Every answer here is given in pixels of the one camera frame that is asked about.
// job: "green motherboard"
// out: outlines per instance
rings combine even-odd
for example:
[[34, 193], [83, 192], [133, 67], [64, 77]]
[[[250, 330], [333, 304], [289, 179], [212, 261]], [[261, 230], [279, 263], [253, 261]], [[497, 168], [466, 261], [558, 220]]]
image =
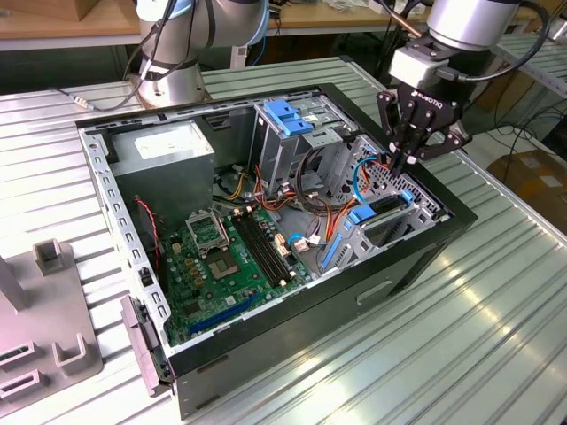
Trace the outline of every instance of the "green motherboard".
[[[211, 218], [205, 216], [194, 220], [191, 229], [185, 226], [160, 238], [167, 268], [162, 274], [167, 284], [162, 286], [171, 308], [166, 332], [172, 346], [295, 290], [311, 279], [305, 266], [293, 254], [283, 255], [278, 251], [281, 248], [277, 241], [282, 237], [265, 210], [250, 213], [245, 224], [235, 217], [220, 218], [228, 240], [223, 232], [218, 232], [214, 223], [218, 224], [218, 219], [212, 214]], [[258, 227], [254, 229], [256, 239], [248, 234], [254, 226]], [[259, 235], [264, 238], [260, 242], [267, 241], [271, 249], [264, 249], [263, 254], [269, 251], [272, 259], [277, 256], [280, 264], [286, 267], [289, 280], [282, 282], [273, 275], [267, 277], [271, 270], [259, 266], [256, 260], [259, 247], [268, 248], [255, 243]], [[227, 243], [221, 242], [221, 248], [203, 249], [219, 240]]]

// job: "blue pci slot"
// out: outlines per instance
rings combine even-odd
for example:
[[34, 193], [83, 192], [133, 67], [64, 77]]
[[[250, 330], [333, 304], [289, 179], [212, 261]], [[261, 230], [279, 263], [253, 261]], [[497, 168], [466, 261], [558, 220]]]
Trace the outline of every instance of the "blue pci slot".
[[322, 261], [322, 268], [327, 268], [327, 266], [330, 263], [330, 259], [332, 259], [333, 254], [335, 253], [335, 251], [337, 250], [338, 244], [340, 243], [340, 241], [343, 240], [343, 236], [339, 233], [336, 237], [335, 240], [333, 241], [333, 245], [330, 246], [329, 252], [327, 252], [327, 257], [325, 257], [325, 259]]
[[258, 296], [258, 294], [252, 295], [245, 301], [240, 304], [233, 305], [231, 308], [227, 308], [223, 312], [217, 313], [214, 316], [209, 317], [208, 319], [204, 319], [199, 323], [195, 323], [194, 325], [189, 326], [189, 333], [194, 334], [199, 332], [200, 330], [205, 330], [210, 328], [214, 325], [218, 325], [222, 321], [229, 319], [232, 316], [235, 316], [248, 308], [252, 305], [253, 300]]

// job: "wooden shelf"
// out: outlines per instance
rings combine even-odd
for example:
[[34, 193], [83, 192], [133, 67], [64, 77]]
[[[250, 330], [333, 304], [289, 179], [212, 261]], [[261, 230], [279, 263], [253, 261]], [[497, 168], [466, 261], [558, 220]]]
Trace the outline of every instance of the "wooden shelf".
[[139, 35], [132, 0], [100, 0], [80, 22], [11, 11], [0, 18], [0, 39]]
[[[424, 15], [410, 17], [414, 22], [424, 22]], [[519, 19], [533, 19], [531, 11], [520, 9]], [[366, 7], [355, 7], [340, 12], [325, 3], [287, 4], [282, 8], [283, 28], [305, 27], [356, 27], [384, 25], [388, 15], [376, 13]], [[271, 19], [270, 28], [276, 28]], [[100, 0], [80, 22], [11, 12], [0, 18], [0, 40], [89, 37], [102, 35], [138, 35], [140, 33], [136, 8], [131, 0]]]

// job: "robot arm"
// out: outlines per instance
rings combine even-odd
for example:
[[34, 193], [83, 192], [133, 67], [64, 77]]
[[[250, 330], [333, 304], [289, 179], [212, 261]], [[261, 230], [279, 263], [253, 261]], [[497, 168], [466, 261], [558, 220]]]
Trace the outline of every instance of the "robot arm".
[[[406, 164], [435, 158], [470, 141], [460, 118], [476, 84], [511, 73], [533, 57], [545, 42], [549, 18], [545, 9], [525, 0], [436, 0], [427, 19], [429, 30], [421, 34], [380, 1], [415, 37], [392, 58], [390, 75], [401, 81], [400, 87], [377, 95], [380, 120], [392, 137], [392, 173], [399, 174]], [[470, 76], [453, 68], [456, 59], [493, 47], [520, 6], [536, 11], [543, 24], [538, 41], [522, 59], [493, 75]], [[443, 142], [428, 145], [436, 131]]]
[[198, 52], [255, 44], [269, 21], [268, 0], [138, 0], [136, 12], [142, 38], [149, 37], [139, 94], [156, 107], [202, 100]]

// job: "metal table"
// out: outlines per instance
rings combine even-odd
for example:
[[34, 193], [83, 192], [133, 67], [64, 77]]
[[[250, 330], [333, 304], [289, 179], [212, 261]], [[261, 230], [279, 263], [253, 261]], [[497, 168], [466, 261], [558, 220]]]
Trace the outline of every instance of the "metal table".
[[[493, 53], [508, 63], [521, 58], [535, 43], [536, 34], [504, 35]], [[520, 68], [548, 89], [567, 97], [567, 46], [545, 42], [540, 51]]]
[[[338, 58], [206, 73], [216, 98], [334, 82], [377, 120], [379, 86]], [[125, 83], [71, 89], [115, 104]], [[122, 111], [139, 109], [133, 100]], [[0, 253], [70, 241], [105, 368], [3, 425], [177, 423], [146, 395], [120, 298], [128, 293], [73, 121], [49, 91], [0, 97]], [[190, 418], [191, 423], [559, 423], [567, 414], [564, 236], [457, 153], [428, 168], [478, 215], [409, 290]]]

